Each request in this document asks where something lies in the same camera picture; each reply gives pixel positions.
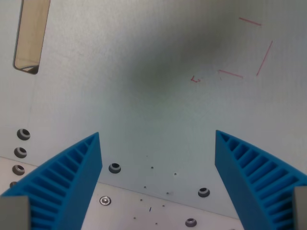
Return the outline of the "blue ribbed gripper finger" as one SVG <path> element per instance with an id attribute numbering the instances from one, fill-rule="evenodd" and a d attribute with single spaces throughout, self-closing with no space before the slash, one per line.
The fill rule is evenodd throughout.
<path id="1" fill-rule="evenodd" d="M 307 176 L 241 139 L 217 130 L 215 167 L 246 230 L 293 230 L 294 188 Z"/>
<path id="2" fill-rule="evenodd" d="M 31 171 L 2 197 L 29 198 L 33 230 L 79 230 L 102 167 L 94 133 Z"/>

